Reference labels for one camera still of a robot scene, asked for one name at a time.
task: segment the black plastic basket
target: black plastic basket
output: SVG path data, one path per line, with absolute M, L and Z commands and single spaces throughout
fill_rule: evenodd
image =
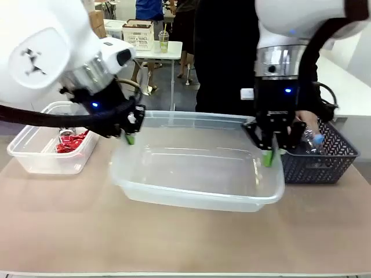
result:
M 319 123 L 326 155 L 282 155 L 287 184 L 335 184 L 359 155 L 331 123 Z

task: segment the brown table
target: brown table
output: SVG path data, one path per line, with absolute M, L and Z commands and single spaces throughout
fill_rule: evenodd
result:
M 29 273 L 351 274 L 371 272 L 371 186 L 351 167 L 338 185 L 287 186 L 258 213 L 129 200 L 101 139 L 73 177 L 0 174 L 0 270 Z

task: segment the empty plastic bin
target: empty plastic bin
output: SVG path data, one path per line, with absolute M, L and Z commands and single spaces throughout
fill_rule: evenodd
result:
M 86 115 L 86 110 L 69 101 L 49 104 L 43 111 L 56 115 Z M 76 128 L 77 134 L 86 131 Z M 14 156 L 23 168 L 33 174 L 78 174 L 92 154 L 99 135 L 89 132 L 81 145 L 70 153 L 56 153 L 59 129 L 26 126 L 8 145 L 8 154 Z
M 285 189 L 280 157 L 262 165 L 245 120 L 147 111 L 136 143 L 122 140 L 115 150 L 112 180 L 128 198 L 156 204 L 252 212 L 275 203 Z
M 122 26 L 126 24 L 126 21 L 104 19 L 104 28 L 108 35 L 116 39 L 123 39 L 122 37 Z

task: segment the straw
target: straw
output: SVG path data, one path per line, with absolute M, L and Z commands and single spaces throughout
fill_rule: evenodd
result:
M 165 42 L 165 32 L 166 32 L 167 23 L 165 23 L 165 28 L 163 29 L 162 42 Z

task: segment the logo on robot arm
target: logo on robot arm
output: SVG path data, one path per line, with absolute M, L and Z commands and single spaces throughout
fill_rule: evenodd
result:
M 40 72 L 41 74 L 46 75 L 46 73 L 43 72 L 42 69 L 40 69 L 39 67 L 37 67 L 35 65 L 37 58 L 41 55 L 40 52 L 34 52 L 33 50 L 31 50 L 31 49 L 28 48 L 25 51 L 22 51 L 21 52 L 21 56 L 24 56 L 24 55 L 27 55 L 28 56 L 28 58 L 30 59 L 30 62 L 32 64 L 32 69 L 30 71 L 26 71 L 25 72 L 25 74 L 27 76 L 29 76 L 30 74 L 33 74 L 35 72 Z

